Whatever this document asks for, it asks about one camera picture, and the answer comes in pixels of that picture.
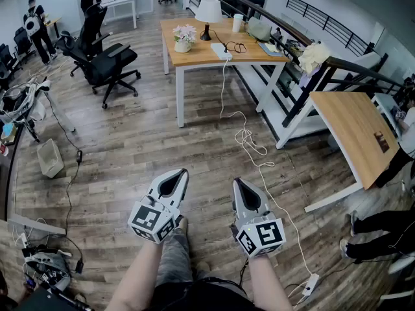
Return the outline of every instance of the white shirt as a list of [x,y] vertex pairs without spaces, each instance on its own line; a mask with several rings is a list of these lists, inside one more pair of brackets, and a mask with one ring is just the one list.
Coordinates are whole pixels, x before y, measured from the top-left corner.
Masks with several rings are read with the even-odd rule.
[[409,156],[415,157],[415,107],[408,110],[403,122],[408,125],[409,129],[402,134],[399,145]]

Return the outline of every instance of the table lamp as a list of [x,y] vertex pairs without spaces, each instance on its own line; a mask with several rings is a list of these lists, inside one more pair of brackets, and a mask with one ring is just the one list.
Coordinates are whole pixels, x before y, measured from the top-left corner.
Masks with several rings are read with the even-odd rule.
[[209,36],[209,23],[222,21],[222,7],[219,0],[201,0],[195,19],[206,22],[205,31],[200,36],[201,40],[211,40]]

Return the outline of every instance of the potted plant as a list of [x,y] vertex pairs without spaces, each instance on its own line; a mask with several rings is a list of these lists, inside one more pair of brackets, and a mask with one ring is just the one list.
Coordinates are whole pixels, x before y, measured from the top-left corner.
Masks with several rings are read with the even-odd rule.
[[173,29],[173,33],[176,42],[174,50],[179,53],[189,52],[196,40],[196,28],[188,24],[185,27],[178,25],[177,28]]

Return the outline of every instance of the railing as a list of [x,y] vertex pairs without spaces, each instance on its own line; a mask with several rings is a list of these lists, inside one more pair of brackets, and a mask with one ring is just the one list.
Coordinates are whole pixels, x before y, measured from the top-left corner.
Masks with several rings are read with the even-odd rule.
[[320,9],[302,0],[288,0],[287,8],[301,14],[330,33],[356,56],[361,56],[366,52],[368,44],[362,38]]
[[[195,6],[199,6],[200,1],[201,0],[190,0],[191,4]],[[251,1],[219,1],[222,6],[223,14],[226,14],[228,17],[232,17],[235,13],[238,13],[242,14],[244,16],[244,20],[247,21],[251,17],[255,16],[257,18],[261,18],[261,20],[266,21],[267,23],[273,24],[274,28],[280,27],[281,29],[285,30],[293,38],[295,38],[295,40],[299,43],[300,46],[306,47],[312,43],[312,41],[309,38],[304,36],[294,27],[290,26],[282,19],[268,13],[266,10],[264,10],[260,6],[255,5]],[[301,111],[311,91],[363,91],[368,94],[381,92],[391,93],[395,96],[395,98],[401,98],[403,94],[403,85],[378,73],[378,71],[388,58],[387,54],[384,55],[380,59],[380,62],[373,66],[371,69],[367,69],[365,67],[345,60],[330,57],[322,64],[320,70],[311,78],[307,86],[300,88],[298,84],[300,83],[302,72],[299,71],[298,67],[298,53],[295,53],[294,49],[291,49],[289,45],[283,44],[277,38],[273,37],[273,39],[283,49],[282,51],[284,52],[284,54],[291,60],[291,63],[285,64],[283,72],[281,73],[281,76],[279,77],[272,91],[273,97],[279,104],[282,111],[285,113],[285,119],[282,123],[280,122],[284,128],[286,128],[290,124],[291,120],[296,116],[296,114],[298,114]],[[252,69],[267,85],[268,81],[271,78],[271,74],[274,70],[274,66],[252,66]],[[335,79],[332,79],[333,76],[336,76],[336,71],[343,71],[341,73],[337,73],[336,75],[342,74],[344,79],[340,79],[342,77],[339,76]],[[245,82],[243,75],[240,72],[238,72],[238,74],[242,78],[245,85],[247,85],[248,83]],[[292,89],[297,90],[296,93],[300,94],[293,95]],[[286,103],[288,102],[288,104],[283,103],[283,101],[281,100],[282,96],[286,98]]]

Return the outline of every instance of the bottle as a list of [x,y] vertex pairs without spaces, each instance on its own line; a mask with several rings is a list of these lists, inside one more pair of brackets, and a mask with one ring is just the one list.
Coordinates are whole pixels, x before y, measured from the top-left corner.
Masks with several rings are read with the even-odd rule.
[[5,157],[8,155],[8,147],[0,141],[0,153],[3,154]]

